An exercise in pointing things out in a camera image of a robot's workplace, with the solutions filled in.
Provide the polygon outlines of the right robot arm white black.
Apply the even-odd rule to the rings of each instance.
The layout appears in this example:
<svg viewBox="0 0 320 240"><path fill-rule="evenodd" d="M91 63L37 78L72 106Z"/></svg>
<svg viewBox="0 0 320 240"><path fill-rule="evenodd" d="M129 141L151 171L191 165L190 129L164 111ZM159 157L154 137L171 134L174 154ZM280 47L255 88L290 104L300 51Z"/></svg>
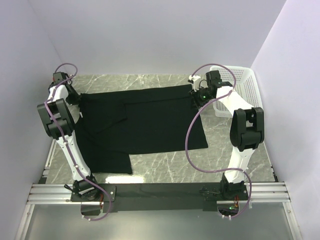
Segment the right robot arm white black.
<svg viewBox="0 0 320 240"><path fill-rule="evenodd" d="M188 82L192 84L189 93L199 110L219 101L232 115L229 132L232 153L219 187L221 197L230 200L245 190L245 172L249 161L264 141L264 111L245 101L234 90L234 84L222 81L218 70L211 70L205 76L205 79L197 75L189 76Z"/></svg>

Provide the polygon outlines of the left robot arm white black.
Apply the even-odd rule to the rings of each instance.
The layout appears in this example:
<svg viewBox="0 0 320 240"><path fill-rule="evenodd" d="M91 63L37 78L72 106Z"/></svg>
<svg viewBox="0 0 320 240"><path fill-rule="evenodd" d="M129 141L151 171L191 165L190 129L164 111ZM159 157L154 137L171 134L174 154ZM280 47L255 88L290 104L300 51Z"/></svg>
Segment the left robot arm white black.
<svg viewBox="0 0 320 240"><path fill-rule="evenodd" d="M53 73L48 91L48 99L37 106L37 112L46 134L60 146L70 166L73 185L64 187L83 201L94 201L100 195L100 188L81 155L76 124L68 108L80 103L80 95L72 86L72 78L61 71Z"/></svg>

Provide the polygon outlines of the black t shirt blue logo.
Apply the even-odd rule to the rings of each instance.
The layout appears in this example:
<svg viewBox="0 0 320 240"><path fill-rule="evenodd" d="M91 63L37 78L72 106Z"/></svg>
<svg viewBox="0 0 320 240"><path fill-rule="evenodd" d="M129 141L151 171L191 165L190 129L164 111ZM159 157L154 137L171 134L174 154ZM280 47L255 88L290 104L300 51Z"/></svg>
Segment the black t shirt blue logo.
<svg viewBox="0 0 320 240"><path fill-rule="evenodd" d="M92 173L132 174L131 155L208 147L191 85L80 96L76 142Z"/></svg>

